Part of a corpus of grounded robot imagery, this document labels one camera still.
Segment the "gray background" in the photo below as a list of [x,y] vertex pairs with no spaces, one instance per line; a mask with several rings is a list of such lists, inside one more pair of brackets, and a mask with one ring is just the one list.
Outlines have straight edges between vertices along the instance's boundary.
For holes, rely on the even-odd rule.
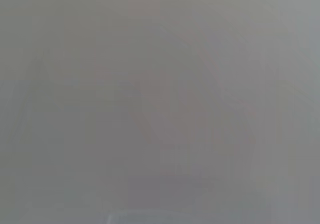
[[0,221],[318,223],[316,0],[0,0]]

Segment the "gray wall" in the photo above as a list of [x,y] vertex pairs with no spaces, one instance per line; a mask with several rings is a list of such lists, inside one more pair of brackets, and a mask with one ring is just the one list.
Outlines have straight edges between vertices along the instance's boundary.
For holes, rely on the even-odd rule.
[[0,221],[318,223],[316,0],[0,0]]

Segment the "gray surface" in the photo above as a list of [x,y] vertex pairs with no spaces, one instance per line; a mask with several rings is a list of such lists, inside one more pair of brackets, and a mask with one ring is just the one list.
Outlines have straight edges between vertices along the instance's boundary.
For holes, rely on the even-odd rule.
[[1,223],[318,223],[300,0],[0,1]]

